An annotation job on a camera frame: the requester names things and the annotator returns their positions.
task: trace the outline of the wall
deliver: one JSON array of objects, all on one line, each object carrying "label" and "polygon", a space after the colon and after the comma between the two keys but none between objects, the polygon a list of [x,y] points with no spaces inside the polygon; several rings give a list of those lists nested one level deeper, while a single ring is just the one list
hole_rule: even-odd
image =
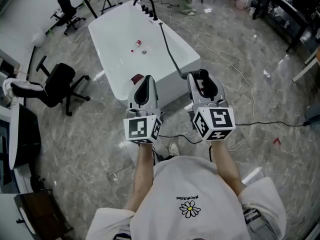
[{"label": "wall", "polygon": [[[73,6],[81,2],[71,0]],[[12,65],[22,64],[27,72],[33,35],[37,28],[46,32],[55,24],[50,16],[58,7],[57,0],[10,0],[0,15],[0,57]]]},{"label": "wall", "polygon": [[33,240],[24,223],[17,224],[22,219],[14,197],[17,194],[0,194],[0,239],[1,240]]}]

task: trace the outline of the white bathtub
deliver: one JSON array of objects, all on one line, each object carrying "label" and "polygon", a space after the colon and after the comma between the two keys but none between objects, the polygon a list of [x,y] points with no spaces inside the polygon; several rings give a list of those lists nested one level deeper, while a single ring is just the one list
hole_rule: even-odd
[{"label": "white bathtub", "polygon": [[[89,31],[114,96],[126,106],[136,74],[151,75],[156,83],[158,108],[188,91],[166,49],[160,19],[141,10],[133,1],[124,3],[95,19]],[[170,52],[181,72],[200,69],[200,56],[171,28],[162,25]],[[131,52],[135,42],[141,45]]]}]

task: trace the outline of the marble floor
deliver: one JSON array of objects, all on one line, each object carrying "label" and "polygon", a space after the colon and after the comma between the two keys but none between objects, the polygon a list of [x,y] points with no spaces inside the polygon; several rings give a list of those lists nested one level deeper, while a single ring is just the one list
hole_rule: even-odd
[{"label": "marble floor", "polygon": [[[129,0],[110,0],[112,3]],[[162,0],[177,4],[177,0]],[[104,0],[94,5],[96,12]],[[200,56],[201,66],[223,85],[236,122],[251,123],[254,105],[255,121],[285,121],[301,124],[307,106],[319,102],[319,89],[314,82],[317,68],[310,70],[297,83],[292,78],[304,67],[303,61],[263,19],[252,20],[245,10],[235,8],[234,0],[193,1],[195,16],[181,15],[177,7],[156,3],[158,17],[176,31]],[[197,38],[229,60],[210,52]],[[90,75],[76,90],[90,96],[89,102],[71,100],[72,117],[65,115],[65,102],[48,108],[37,99],[28,99],[27,107],[38,117],[42,150],[36,163],[37,173],[46,178],[66,219],[74,227],[73,238],[85,239],[97,208],[121,208],[132,191],[137,146],[125,140],[123,118],[126,107],[112,94],[102,72],[98,55],[88,30],[94,20],[86,7],[78,11],[86,17],[79,29],[63,35],[64,27],[56,27],[44,45],[34,54],[30,80],[45,83],[35,67],[43,55],[51,71],[63,62],[76,71],[76,78]],[[200,139],[185,111],[190,103],[187,95],[163,108],[162,135],[184,134],[193,141]],[[227,141],[239,165],[243,179],[249,182],[271,177],[287,212],[287,239],[300,240],[320,214],[320,130],[310,127],[287,127],[282,124],[239,126]],[[279,138],[281,145],[273,144]],[[192,145],[184,138],[161,138],[156,151],[168,155],[171,141],[178,142],[186,156],[209,159],[208,144]]]}]

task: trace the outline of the forearm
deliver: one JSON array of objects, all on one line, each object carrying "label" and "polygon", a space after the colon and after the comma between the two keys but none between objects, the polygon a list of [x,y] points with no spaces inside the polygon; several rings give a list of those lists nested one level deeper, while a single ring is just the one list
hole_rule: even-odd
[{"label": "forearm", "polygon": [[152,144],[142,144],[139,147],[133,177],[133,195],[124,208],[136,212],[151,189],[153,182],[154,161]]},{"label": "forearm", "polygon": [[224,141],[211,141],[218,174],[238,196],[246,185],[241,182],[239,169]]}]

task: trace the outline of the white cloth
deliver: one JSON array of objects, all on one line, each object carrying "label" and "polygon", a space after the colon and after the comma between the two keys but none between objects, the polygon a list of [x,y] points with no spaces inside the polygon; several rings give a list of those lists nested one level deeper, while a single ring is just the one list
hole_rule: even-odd
[{"label": "white cloth", "polygon": [[128,226],[133,240],[248,240],[242,206],[263,208],[284,234],[286,214],[272,181],[252,186],[238,198],[213,163],[174,157],[154,167],[153,186],[136,213],[98,209],[86,240],[112,240]]},{"label": "white cloth", "polygon": [[33,90],[37,92],[42,92],[44,90],[41,85],[32,84],[27,80],[22,80],[19,78],[8,78],[3,81],[2,90],[3,90],[4,96],[8,97],[10,101],[12,101],[12,99],[15,97],[12,91],[12,86],[11,86],[12,83],[18,86],[19,88],[26,89],[26,90]]}]

